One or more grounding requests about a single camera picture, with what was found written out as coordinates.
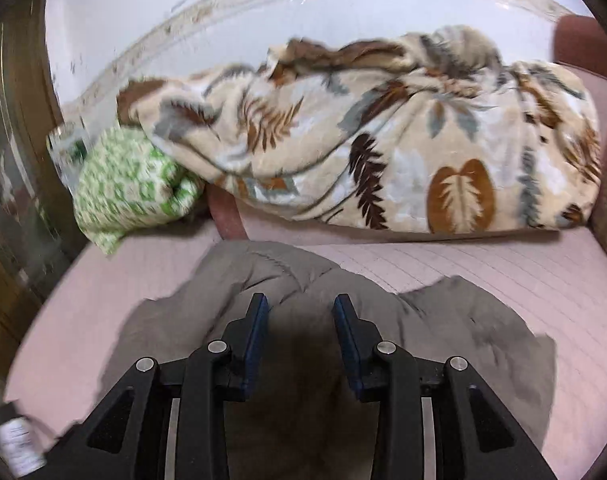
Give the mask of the leaf print beige blanket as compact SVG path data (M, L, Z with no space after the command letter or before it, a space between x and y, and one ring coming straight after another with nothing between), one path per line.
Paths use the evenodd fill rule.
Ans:
M505 64L468 26L339 49L291 39L260 67L133 80L117 116L210 185L290 221L560 230L590 217L601 187L583 82L554 63Z

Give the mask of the wooden glass panel door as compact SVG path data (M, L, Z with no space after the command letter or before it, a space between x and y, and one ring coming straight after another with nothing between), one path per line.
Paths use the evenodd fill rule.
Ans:
M0 17L0 384L42 305L85 245L46 140L62 125L45 41L46 0Z

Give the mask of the floral plastic bag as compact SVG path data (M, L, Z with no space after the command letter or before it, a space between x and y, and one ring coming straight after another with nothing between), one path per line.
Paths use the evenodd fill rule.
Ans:
M46 148L62 185L73 193L92 147L92 139L77 122L64 122L48 134Z

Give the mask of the grey quilted hooded jacket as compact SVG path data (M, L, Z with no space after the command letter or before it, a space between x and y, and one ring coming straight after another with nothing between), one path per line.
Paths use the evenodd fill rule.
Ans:
M509 306L460 278L387 292L313 252L269 242L222 242L173 295L139 304L121 327L100 386L110 389L143 356L189 356L268 298L268 337L250 399L226 408L235 479L366 479L377 408L354 398L332 317L348 295L381 336L427 360L463 356L535 444L552 411L556 347Z

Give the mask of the green checkered pillow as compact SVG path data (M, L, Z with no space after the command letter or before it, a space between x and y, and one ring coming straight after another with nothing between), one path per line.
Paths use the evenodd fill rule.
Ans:
M204 182L156 148L143 130L111 127L85 159L73 194L80 231L112 255L133 231L188 216Z

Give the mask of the pink quilted mattress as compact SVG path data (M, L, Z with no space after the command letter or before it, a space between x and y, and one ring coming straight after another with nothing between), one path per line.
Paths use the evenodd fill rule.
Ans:
M212 221L127 238L113 256L87 246L23 338L5 398L52 442L94 404L121 324L146 299L172 294L218 243ZM557 347L544 456L561 479L581 478L607 443L607 255L586 228L454 243L305 247L390 292L460 275L514 309Z

